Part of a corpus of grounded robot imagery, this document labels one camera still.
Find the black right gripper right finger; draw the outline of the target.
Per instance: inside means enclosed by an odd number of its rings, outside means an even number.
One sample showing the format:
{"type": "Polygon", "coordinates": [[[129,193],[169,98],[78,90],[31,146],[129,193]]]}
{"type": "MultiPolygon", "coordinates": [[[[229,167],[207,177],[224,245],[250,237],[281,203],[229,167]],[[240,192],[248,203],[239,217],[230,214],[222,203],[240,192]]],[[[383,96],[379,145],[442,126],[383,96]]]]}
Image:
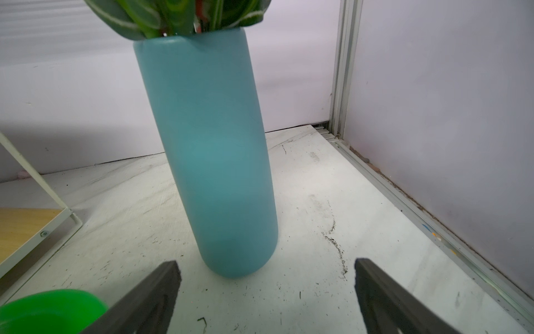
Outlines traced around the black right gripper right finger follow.
{"type": "Polygon", "coordinates": [[[368,333],[457,333],[368,258],[355,261],[355,291],[368,333]]]}

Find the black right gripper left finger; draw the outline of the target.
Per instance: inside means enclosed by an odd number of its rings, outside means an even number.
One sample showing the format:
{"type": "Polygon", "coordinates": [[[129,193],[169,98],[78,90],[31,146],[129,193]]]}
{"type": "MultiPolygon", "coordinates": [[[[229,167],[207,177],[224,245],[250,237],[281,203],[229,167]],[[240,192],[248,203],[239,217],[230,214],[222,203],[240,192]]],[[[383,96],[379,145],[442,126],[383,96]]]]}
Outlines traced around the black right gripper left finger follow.
{"type": "Polygon", "coordinates": [[[178,263],[161,263],[83,333],[166,333],[182,282],[178,263]]]}

